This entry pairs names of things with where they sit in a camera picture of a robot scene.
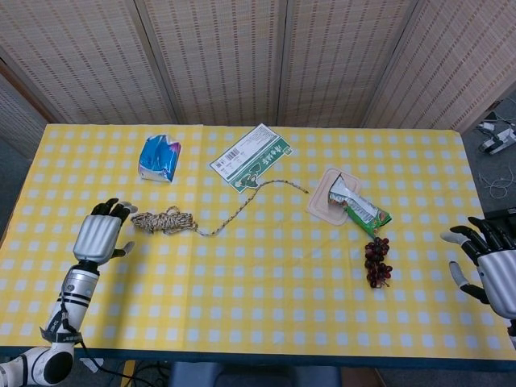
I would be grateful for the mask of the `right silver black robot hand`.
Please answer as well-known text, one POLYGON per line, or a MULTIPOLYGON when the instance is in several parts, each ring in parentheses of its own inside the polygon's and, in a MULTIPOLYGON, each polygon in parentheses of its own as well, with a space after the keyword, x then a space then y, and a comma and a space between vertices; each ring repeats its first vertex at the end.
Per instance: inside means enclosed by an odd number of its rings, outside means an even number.
POLYGON ((476 267, 481 285, 469 282, 458 262, 449 262, 457 287, 479 302, 491 306, 495 314, 516 320, 516 239, 488 220, 470 217, 474 228, 454 226, 440 234, 458 245, 476 267))

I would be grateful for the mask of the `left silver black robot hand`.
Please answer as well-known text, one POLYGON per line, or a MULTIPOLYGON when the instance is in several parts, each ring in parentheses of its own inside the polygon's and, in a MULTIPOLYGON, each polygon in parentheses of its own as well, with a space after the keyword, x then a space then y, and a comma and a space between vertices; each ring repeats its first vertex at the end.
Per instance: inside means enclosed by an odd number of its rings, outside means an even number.
POLYGON ((116 248, 116 243, 122 225, 137 210, 130 202, 120 202, 117 198, 98 203, 81 225, 73 246, 75 258, 100 266, 112 258, 128 255, 135 242, 127 242, 122 248, 116 248))

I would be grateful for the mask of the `black flat floor object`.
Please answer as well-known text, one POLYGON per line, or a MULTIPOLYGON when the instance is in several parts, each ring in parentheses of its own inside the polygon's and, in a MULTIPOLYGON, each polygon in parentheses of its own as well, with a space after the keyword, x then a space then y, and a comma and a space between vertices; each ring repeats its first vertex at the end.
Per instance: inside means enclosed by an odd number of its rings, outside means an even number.
POLYGON ((485 219, 495 223, 504 224, 507 227, 516 227, 516 206, 503 210, 485 212, 485 219))

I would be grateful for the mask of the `blue tissue pack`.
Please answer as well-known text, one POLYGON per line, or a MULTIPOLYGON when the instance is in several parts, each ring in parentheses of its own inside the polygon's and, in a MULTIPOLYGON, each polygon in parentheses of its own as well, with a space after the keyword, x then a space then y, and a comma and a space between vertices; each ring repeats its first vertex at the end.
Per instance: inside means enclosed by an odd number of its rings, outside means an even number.
POLYGON ((144 180, 172 183, 181 143, 168 135, 148 137, 139 156, 138 173, 144 180))

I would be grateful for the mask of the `dark red grape bunch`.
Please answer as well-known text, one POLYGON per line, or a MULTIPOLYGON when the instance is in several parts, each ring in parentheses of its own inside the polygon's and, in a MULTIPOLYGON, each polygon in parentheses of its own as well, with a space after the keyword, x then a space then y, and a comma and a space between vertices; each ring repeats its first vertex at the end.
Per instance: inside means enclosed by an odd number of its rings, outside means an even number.
POLYGON ((364 247, 366 280, 372 289, 389 287, 393 267, 385 262, 389 252, 389 239, 375 237, 364 247))

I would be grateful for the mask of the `white black floor device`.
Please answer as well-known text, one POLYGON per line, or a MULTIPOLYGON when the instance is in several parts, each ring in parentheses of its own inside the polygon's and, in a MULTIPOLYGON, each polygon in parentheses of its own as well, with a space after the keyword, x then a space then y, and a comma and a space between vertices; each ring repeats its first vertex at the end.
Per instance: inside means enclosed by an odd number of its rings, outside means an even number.
POLYGON ((483 153, 493 155, 516 144, 516 124, 514 123, 509 123, 508 127, 499 133, 494 132, 495 122, 484 121, 477 128, 489 135, 489 138, 479 146, 479 150, 483 153))

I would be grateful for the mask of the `green snack bag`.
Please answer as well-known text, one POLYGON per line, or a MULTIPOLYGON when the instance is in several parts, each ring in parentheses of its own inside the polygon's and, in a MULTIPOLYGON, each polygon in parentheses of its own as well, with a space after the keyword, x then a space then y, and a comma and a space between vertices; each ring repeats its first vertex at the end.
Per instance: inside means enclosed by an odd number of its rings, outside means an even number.
POLYGON ((328 192, 328 202, 344 208, 348 216, 370 237, 378 236, 381 227, 392 220, 391 214, 350 190, 339 174, 328 192))

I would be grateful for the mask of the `flattened green white carton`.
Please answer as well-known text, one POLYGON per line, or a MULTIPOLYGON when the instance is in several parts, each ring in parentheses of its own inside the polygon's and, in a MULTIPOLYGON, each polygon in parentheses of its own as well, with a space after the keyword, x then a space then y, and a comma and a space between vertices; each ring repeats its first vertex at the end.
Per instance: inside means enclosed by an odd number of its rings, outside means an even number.
POLYGON ((238 193, 256 189, 259 178, 280 158, 288 156, 290 144, 261 123, 230 146, 210 167, 238 193))

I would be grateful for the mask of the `yellow white checkered tablecloth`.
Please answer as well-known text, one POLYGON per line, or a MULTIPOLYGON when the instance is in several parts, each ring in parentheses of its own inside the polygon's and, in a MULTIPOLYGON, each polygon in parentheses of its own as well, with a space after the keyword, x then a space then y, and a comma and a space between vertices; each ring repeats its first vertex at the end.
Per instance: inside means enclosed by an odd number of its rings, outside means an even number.
POLYGON ((50 125, 0 247, 0 352, 43 344, 84 217, 121 198, 141 211, 176 206, 199 232, 146 234, 125 223, 124 258, 101 267, 81 327, 89 348, 516 360, 506 322, 460 292, 448 271, 473 264, 442 231, 481 216, 454 131, 282 127, 292 146, 252 197, 210 163, 243 127, 50 125), (172 183, 144 180, 148 137, 181 143, 172 183), (361 180, 387 210, 389 287, 366 280, 367 235, 306 210, 328 168, 361 180))

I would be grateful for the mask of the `beige plastic lid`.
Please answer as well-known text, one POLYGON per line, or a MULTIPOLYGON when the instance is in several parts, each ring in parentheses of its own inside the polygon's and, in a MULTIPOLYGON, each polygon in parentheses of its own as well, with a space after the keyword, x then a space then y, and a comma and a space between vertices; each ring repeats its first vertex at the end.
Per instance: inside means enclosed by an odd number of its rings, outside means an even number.
POLYGON ((308 213, 334 226, 341 226, 349 219, 346 210, 328 202, 329 190, 339 175, 351 191, 360 192, 361 180, 358 177, 340 169, 328 168, 312 192, 306 208, 308 213))

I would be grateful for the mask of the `bamboo folding screen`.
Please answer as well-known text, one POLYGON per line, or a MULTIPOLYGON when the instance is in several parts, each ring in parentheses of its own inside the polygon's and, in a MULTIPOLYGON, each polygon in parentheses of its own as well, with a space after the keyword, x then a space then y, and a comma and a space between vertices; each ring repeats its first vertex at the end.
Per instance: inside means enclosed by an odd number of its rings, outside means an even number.
POLYGON ((467 131, 516 89, 516 0, 0 0, 0 139, 50 123, 467 131))

